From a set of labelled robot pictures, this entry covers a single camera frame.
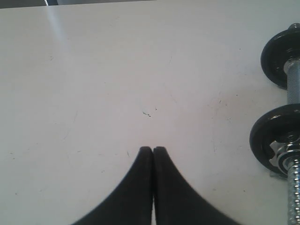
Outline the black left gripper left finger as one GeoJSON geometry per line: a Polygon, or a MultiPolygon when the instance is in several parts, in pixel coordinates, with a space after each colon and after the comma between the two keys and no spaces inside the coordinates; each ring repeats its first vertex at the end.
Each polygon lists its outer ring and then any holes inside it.
{"type": "Polygon", "coordinates": [[[152,220],[152,163],[150,147],[141,147],[120,184],[75,225],[150,225],[152,220]]]}

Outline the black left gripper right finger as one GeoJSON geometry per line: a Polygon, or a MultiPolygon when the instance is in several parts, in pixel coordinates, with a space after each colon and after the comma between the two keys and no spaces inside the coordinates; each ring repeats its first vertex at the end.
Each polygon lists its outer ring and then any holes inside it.
{"type": "Polygon", "coordinates": [[[153,195],[157,225],[235,225],[183,178],[165,147],[153,150],[153,195]]]}

